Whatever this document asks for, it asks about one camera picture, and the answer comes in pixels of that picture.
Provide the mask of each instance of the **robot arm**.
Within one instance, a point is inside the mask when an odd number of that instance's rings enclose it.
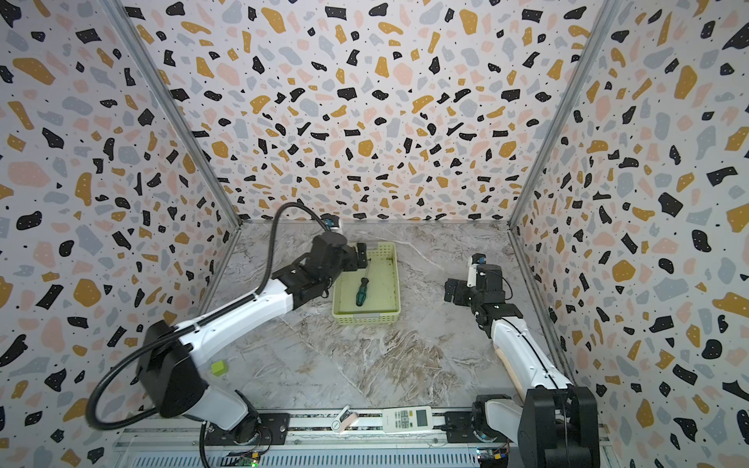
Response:
[[[356,249],[349,246],[338,232],[337,216],[324,215],[316,220],[326,231],[312,239],[310,251],[272,275],[269,269],[266,273],[269,278],[257,290],[176,326],[160,320],[148,328],[138,355],[128,356],[118,369],[133,359],[138,360],[136,378],[154,402],[154,412],[157,410],[166,418],[185,415],[214,423],[229,432],[236,443],[255,436],[258,421],[255,408],[239,392],[230,393],[208,385],[198,367],[262,323],[323,296],[341,272],[366,268],[366,244],[357,244]],[[96,403],[115,374],[110,371],[102,379],[88,402],[87,420],[100,430],[130,423],[103,423],[96,417]]]
[[[598,413],[590,390],[576,387],[542,351],[514,304],[505,302],[502,269],[483,254],[468,261],[468,280],[448,279],[445,301],[468,306],[486,332],[521,399],[480,395],[473,404],[476,436],[515,441],[524,466],[598,468]]]

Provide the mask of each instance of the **terrazzo wallpaper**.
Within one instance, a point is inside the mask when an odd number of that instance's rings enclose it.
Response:
[[[94,1],[0,0],[0,466],[101,467],[83,418],[197,311],[231,225]],[[150,407],[126,371],[106,420]]]
[[[506,218],[599,6],[124,3],[244,219]]]
[[[623,467],[749,467],[749,4],[627,1],[518,234]]]

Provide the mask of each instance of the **screwdriver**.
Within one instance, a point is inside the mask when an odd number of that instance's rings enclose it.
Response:
[[[359,291],[357,292],[357,306],[359,307],[364,305],[364,300],[367,298],[367,283],[369,283],[369,280],[362,278],[362,285],[359,286]]]
[[[357,306],[361,307],[364,305],[364,301],[367,298],[367,284],[369,283],[369,279],[367,278],[367,275],[369,274],[369,264],[372,262],[371,259],[367,259],[367,268],[364,270],[364,277],[362,278],[362,284],[359,286],[359,290],[357,291]]]

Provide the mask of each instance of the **marble tabletop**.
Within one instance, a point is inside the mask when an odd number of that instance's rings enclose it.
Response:
[[[319,232],[312,222],[282,222],[274,269],[306,252]],[[477,395],[516,395],[470,310],[443,301],[444,282],[464,279],[467,259],[486,254],[512,286],[508,302],[524,313],[536,341],[548,351],[505,225],[349,223],[343,234],[350,242],[396,243],[398,321],[341,326],[331,317],[331,299],[316,299],[227,346],[213,359],[225,360],[227,374],[214,377],[209,365],[201,369],[209,383],[239,389],[263,409],[468,407]],[[270,224],[244,225],[210,310],[257,286],[269,236]]]

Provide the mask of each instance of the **green cube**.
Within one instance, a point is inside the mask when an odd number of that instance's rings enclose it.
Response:
[[[220,377],[227,372],[229,372],[229,367],[226,365],[226,362],[222,360],[218,362],[214,362],[210,365],[210,371],[215,375],[216,377]]]

